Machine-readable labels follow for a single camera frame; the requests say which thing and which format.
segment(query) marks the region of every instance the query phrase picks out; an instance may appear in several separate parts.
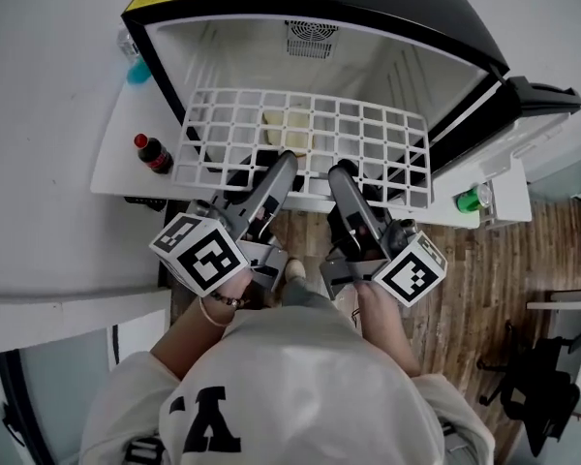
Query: plastic bottle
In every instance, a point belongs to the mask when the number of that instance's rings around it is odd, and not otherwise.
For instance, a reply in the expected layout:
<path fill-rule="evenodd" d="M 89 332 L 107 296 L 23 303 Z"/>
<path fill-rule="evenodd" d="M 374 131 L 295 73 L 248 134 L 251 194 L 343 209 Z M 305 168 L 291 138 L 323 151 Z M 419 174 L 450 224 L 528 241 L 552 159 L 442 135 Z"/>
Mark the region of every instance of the plastic bottle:
<path fill-rule="evenodd" d="M 129 30 L 125 27 L 123 22 L 121 22 L 118 27 L 116 43 L 118 43 L 118 47 L 125 54 L 130 64 L 136 63 L 139 57 L 139 50 L 136 46 L 136 42 L 132 39 L 132 35 L 129 33 Z"/>
<path fill-rule="evenodd" d="M 140 133 L 134 138 L 138 148 L 139 159 L 157 174 L 167 174 L 172 169 L 174 161 L 158 139 L 149 138 Z"/>

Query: sneaker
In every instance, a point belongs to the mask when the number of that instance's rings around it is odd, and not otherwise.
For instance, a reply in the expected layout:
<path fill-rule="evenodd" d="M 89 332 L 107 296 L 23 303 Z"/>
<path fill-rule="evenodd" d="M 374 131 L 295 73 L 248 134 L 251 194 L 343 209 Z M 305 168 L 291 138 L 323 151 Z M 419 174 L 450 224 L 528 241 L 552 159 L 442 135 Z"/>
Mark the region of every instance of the sneaker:
<path fill-rule="evenodd" d="M 287 263 L 287 268 L 284 271 L 284 277 L 286 277 L 287 282 L 295 277 L 306 278 L 306 267 L 303 266 L 301 260 L 290 259 Z"/>

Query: white wire shelf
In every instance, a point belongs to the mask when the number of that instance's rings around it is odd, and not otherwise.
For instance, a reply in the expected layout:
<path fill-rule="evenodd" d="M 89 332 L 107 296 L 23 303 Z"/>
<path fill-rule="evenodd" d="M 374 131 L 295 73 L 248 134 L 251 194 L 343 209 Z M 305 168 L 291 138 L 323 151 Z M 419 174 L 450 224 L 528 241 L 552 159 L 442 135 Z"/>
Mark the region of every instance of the white wire shelf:
<path fill-rule="evenodd" d="M 421 115 L 337 97 L 260 89 L 199 88 L 174 157 L 174 184 L 250 191 L 267 155 L 290 149 L 303 176 L 292 197 L 331 201 L 327 172 L 340 160 L 372 186 L 373 206 L 427 208 L 432 201 Z"/>

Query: food item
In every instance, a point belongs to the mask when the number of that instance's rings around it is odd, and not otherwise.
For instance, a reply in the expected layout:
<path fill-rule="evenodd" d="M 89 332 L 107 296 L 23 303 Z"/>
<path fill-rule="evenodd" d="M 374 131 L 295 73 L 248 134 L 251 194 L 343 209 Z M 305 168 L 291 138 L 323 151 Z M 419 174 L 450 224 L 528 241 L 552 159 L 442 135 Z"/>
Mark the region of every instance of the food item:
<path fill-rule="evenodd" d="M 463 213 L 471 213 L 486 208 L 491 204 L 493 194 L 486 184 L 478 184 L 466 193 L 458 196 L 456 206 Z"/>
<path fill-rule="evenodd" d="M 266 111 L 262 114 L 265 124 L 279 126 L 266 130 L 267 142 L 273 146 L 282 144 L 282 127 L 284 124 L 284 113 L 281 111 Z M 288 128 L 307 129 L 310 127 L 310 115 L 301 112 L 289 112 Z M 293 150 L 294 148 L 305 150 L 308 148 L 308 133 L 301 131 L 287 131 L 286 147 Z M 297 157 L 305 156 L 304 152 L 295 152 Z"/>

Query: office chair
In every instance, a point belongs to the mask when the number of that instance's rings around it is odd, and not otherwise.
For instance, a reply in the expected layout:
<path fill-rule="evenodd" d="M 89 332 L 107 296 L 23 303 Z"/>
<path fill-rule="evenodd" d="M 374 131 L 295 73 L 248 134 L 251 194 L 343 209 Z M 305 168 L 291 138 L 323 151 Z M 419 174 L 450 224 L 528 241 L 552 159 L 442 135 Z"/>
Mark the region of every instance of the office chair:
<path fill-rule="evenodd" d="M 493 393 L 480 396 L 479 403 L 489 406 L 499 395 L 507 417 L 523 421 L 532 454 L 538 456 L 548 437 L 560 439 L 579 401 L 579 388 L 556 367 L 562 347 L 569 354 L 581 348 L 581 334 L 574 339 L 539 339 L 532 348 L 510 322 L 505 328 L 510 333 L 507 365 L 487 366 L 482 359 L 476 363 L 480 370 L 504 373 Z"/>

